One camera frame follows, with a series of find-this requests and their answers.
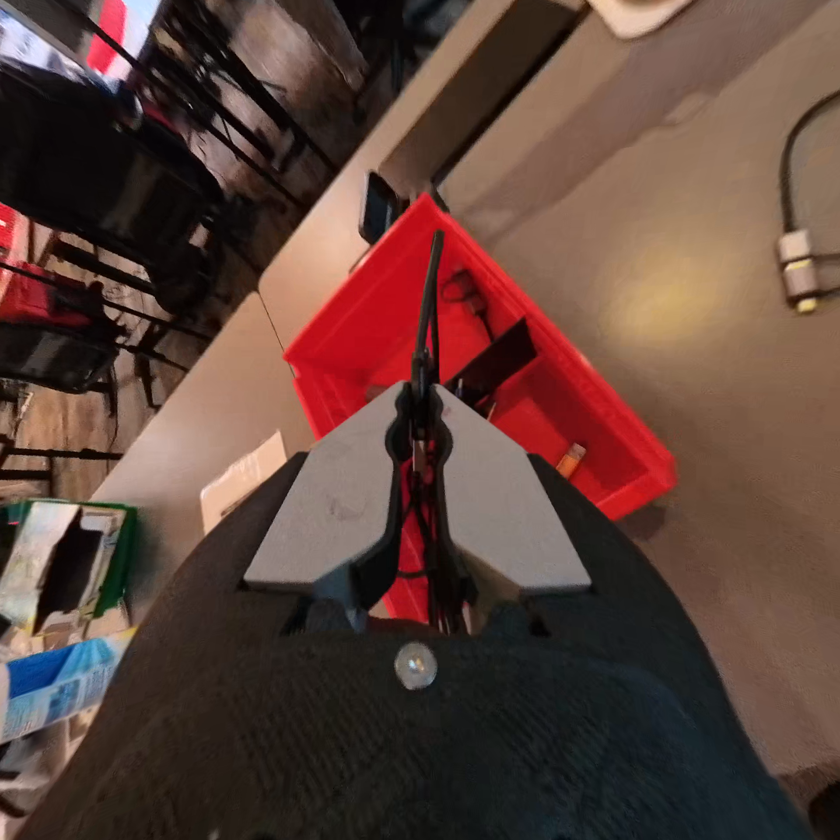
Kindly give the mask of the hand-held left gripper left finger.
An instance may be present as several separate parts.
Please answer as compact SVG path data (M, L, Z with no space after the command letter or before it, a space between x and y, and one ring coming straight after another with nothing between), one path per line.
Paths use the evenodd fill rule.
M307 453L245 572L257 592L338 603L356 631L396 580L411 386L387 388Z

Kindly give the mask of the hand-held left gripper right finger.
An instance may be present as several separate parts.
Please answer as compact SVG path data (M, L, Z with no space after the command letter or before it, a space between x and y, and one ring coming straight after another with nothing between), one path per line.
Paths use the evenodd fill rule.
M479 631L502 603L580 594L592 578L526 450L434 385L434 524L445 631Z

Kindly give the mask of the red plastic bin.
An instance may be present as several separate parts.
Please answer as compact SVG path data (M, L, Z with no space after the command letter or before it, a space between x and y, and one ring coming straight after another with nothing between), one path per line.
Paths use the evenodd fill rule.
M636 612L673 597L614 524L675 486L673 456L528 295L425 196L286 353L317 442L390 386L411 386L400 562L382 597L400 617L440 628L445 618L429 394L434 385L447 390L446 381L520 318L538 358L493 396L465 404L528 453L591 576L587 597ZM556 465L574 443L586 455L567 480Z

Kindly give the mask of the silver usb hub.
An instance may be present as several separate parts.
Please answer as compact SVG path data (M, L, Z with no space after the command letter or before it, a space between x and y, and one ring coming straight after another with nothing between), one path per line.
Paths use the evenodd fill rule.
M796 229L783 234L778 244L778 257L787 305L800 315L813 313L822 290L808 232Z

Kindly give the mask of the white cardboard box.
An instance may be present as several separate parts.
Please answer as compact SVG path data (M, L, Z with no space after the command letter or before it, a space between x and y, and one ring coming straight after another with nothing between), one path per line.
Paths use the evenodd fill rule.
M277 429L257 448L237 459L207 484L199 496L203 535L213 531L286 462L284 439Z

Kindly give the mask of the black bin divider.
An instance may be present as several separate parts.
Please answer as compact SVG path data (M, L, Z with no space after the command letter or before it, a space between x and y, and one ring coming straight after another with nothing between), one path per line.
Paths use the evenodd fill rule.
M528 322L520 318L446 381L445 387L462 402L476 406L537 358Z

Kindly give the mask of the small black display device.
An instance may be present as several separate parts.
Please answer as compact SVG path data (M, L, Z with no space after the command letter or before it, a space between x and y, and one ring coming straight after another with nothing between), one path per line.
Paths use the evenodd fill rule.
M368 245L375 245L406 208L406 200L375 171L368 171L360 205L358 232Z

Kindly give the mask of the green cardboard box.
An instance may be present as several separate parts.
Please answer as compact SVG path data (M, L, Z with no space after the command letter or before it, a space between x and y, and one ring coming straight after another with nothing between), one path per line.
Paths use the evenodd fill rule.
M2 505L1 613L26 634L57 614L88 622L119 606L139 514L119 503L26 499Z

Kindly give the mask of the blue white packet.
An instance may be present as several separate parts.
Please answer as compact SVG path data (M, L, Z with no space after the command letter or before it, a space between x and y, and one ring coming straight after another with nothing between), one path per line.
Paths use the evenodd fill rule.
M135 628L1 665L1 743L102 703Z

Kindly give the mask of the black office chair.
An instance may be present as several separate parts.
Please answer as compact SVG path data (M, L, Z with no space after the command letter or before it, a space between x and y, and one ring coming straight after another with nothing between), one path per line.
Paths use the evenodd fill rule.
M183 138L128 89L3 60L1 200L38 224L142 266L172 315L216 284L211 242L225 194Z

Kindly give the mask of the white board stand base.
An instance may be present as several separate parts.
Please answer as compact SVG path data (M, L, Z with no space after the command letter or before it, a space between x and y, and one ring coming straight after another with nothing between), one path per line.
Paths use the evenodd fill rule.
M612 34L638 39L662 28L694 1L585 1Z

